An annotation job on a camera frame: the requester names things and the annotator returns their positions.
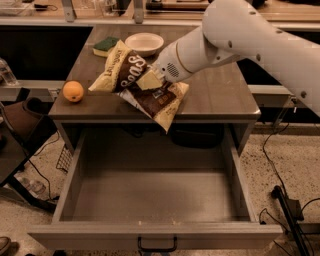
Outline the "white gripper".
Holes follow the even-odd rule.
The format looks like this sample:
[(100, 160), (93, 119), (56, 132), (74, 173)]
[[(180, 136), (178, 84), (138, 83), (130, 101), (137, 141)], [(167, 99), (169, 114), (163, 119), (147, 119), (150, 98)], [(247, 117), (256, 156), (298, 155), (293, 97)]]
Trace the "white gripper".
[(191, 76), (191, 73), (181, 64), (178, 43), (173, 42), (164, 48), (153, 63), (158, 71), (148, 70), (138, 80), (137, 85), (141, 90), (156, 89), (162, 86), (163, 77), (169, 82), (180, 82)]

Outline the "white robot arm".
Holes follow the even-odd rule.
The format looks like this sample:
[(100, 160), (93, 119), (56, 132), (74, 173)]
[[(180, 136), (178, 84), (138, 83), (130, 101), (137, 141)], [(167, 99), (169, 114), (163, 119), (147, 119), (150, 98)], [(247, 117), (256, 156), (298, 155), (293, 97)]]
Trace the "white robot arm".
[(164, 48), (152, 67), (168, 82), (246, 58), (320, 115), (320, 45), (278, 29), (245, 0), (213, 0), (201, 25)]

